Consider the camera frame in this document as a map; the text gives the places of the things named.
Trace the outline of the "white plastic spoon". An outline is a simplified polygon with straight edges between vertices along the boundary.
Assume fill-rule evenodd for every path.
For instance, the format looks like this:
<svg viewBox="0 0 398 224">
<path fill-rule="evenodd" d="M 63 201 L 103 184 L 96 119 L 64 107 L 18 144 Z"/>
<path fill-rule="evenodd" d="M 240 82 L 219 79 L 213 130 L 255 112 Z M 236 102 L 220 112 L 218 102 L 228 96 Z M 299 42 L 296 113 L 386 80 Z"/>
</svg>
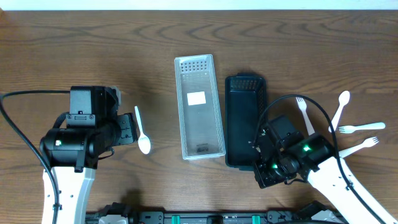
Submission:
<svg viewBox="0 0 398 224">
<path fill-rule="evenodd" d="M 139 112 L 138 106 L 135 106 L 134 110 L 135 110 L 135 114 L 136 114 L 137 125 L 138 125 L 139 132 L 140 132 L 139 139 L 138 139 L 137 143 L 138 143 L 138 146 L 139 146 L 139 149 L 141 150 L 141 152 L 143 154 L 148 154 L 148 153 L 150 153 L 150 150 L 151 150 L 150 139 L 144 133 L 143 126 L 142 126 L 142 120 L 141 120 L 141 114 Z"/>
</svg>

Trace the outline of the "pink-white plastic fork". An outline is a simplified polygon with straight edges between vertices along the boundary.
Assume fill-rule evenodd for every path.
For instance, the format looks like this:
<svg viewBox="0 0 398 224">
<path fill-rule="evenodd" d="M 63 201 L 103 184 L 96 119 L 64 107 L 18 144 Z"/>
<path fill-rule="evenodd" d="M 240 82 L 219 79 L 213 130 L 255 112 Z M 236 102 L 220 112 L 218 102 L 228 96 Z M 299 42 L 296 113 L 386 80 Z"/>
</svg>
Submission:
<svg viewBox="0 0 398 224">
<path fill-rule="evenodd" d="M 315 130 L 314 130 L 314 128 L 312 126 L 312 123 L 311 123 L 311 121 L 310 121 L 310 119 L 308 117 L 308 114 L 307 114 L 307 104 L 306 104 L 305 100 L 303 98 L 301 98 L 301 97 L 296 97 L 296 101 L 297 101 L 297 104 L 298 104 L 298 107 L 299 107 L 300 111 L 302 112 L 302 116 L 303 116 L 304 121 L 305 121 L 305 125 L 306 125 L 306 128 L 307 128 L 308 135 L 311 136 L 312 134 L 315 133 Z"/>
</svg>

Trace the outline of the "clear plastic basket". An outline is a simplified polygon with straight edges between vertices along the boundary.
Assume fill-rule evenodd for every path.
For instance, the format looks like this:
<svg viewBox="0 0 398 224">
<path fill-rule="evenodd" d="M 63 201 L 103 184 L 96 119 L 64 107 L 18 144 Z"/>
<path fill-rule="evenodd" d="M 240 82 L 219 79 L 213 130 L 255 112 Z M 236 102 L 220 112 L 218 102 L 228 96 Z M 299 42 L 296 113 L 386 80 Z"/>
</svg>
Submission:
<svg viewBox="0 0 398 224">
<path fill-rule="evenodd" d="M 226 148 L 213 56 L 177 57 L 174 65 L 183 159 L 224 156 Z M 189 106 L 187 93 L 198 91 L 205 92 L 206 103 Z"/>
</svg>

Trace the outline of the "black plastic basket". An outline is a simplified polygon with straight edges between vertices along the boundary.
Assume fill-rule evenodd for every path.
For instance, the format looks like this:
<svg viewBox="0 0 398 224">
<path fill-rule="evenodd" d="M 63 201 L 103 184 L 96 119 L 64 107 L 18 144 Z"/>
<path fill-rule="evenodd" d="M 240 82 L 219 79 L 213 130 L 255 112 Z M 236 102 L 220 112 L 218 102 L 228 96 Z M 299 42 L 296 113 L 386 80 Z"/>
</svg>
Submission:
<svg viewBox="0 0 398 224">
<path fill-rule="evenodd" d="M 227 166 L 252 171 L 259 152 L 252 148 L 255 128 L 267 106 L 266 81 L 256 73 L 239 73 L 225 80 Z"/>
</svg>

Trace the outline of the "light green plastic fork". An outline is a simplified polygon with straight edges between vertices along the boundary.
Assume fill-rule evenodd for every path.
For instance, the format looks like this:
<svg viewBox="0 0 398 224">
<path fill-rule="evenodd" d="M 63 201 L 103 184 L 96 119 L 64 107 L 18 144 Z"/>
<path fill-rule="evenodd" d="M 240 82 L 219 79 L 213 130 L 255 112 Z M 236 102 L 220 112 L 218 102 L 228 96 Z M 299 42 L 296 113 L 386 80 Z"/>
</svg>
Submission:
<svg viewBox="0 0 398 224">
<path fill-rule="evenodd" d="M 351 134 L 355 131 L 362 131 L 362 130 L 378 130 L 384 129 L 386 127 L 385 123 L 383 122 L 376 122 L 370 124 L 363 124 L 359 126 L 340 126 L 338 131 L 343 134 Z"/>
</svg>

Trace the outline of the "pink plastic spoon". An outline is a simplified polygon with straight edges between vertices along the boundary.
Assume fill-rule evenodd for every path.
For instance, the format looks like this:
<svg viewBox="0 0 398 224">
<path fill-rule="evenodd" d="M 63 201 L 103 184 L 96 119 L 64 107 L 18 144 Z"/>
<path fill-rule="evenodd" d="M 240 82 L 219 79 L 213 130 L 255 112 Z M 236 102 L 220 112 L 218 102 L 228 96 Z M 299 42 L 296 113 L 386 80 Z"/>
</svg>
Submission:
<svg viewBox="0 0 398 224">
<path fill-rule="evenodd" d="M 328 128 L 329 132 L 331 132 L 331 130 L 335 131 L 337 129 L 339 120 L 341 118 L 341 114 L 343 112 L 343 108 L 349 103 L 350 96 L 351 96 L 351 94 L 348 90 L 343 91 L 339 95 L 339 97 L 338 97 L 339 105 L 338 105 L 335 115 L 333 116 L 333 118 L 331 120 L 331 126 Z"/>
</svg>

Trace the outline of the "white plastic fork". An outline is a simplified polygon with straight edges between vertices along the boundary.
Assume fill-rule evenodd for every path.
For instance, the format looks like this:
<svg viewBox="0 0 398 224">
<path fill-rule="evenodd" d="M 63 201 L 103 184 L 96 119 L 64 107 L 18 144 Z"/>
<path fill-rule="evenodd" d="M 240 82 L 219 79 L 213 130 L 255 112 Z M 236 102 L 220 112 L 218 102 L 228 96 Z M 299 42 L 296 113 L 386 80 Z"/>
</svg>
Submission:
<svg viewBox="0 0 398 224">
<path fill-rule="evenodd" d="M 342 158 L 348 157 L 349 155 L 355 153 L 356 151 L 359 151 L 360 149 L 366 148 L 366 147 L 373 147 L 379 142 L 377 137 L 371 137 L 365 139 L 361 144 L 358 144 L 356 146 L 341 150 L 339 152 L 339 156 Z"/>
</svg>

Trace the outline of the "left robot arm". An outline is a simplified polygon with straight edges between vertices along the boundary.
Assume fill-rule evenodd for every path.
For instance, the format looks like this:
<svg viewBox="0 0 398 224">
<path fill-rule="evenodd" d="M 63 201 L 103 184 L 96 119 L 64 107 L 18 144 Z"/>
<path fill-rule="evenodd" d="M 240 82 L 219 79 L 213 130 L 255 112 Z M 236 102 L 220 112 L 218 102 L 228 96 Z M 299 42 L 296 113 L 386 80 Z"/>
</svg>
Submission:
<svg viewBox="0 0 398 224">
<path fill-rule="evenodd" d="M 42 223 L 84 223 L 86 206 L 93 185 L 98 162 L 103 153 L 114 147 L 137 141 L 132 113 L 104 119 L 99 126 L 52 128 L 40 141 L 40 151 L 50 166 L 57 190 L 45 171 L 44 210 Z M 51 202 L 58 194 L 58 215 L 53 221 L 56 206 Z"/>
</svg>

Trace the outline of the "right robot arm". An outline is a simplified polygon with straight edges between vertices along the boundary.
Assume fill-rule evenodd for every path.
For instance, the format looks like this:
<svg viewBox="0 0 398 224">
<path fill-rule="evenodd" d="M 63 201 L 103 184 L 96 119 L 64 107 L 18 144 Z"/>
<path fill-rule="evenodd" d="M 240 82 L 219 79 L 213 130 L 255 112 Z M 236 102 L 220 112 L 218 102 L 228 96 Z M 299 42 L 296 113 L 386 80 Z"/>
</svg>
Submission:
<svg viewBox="0 0 398 224">
<path fill-rule="evenodd" d="M 254 175 L 260 188 L 309 183 L 348 223 L 397 223 L 348 168 L 343 155 L 321 134 L 304 137 L 293 126 L 262 126 L 255 141 L 260 158 Z"/>
</svg>

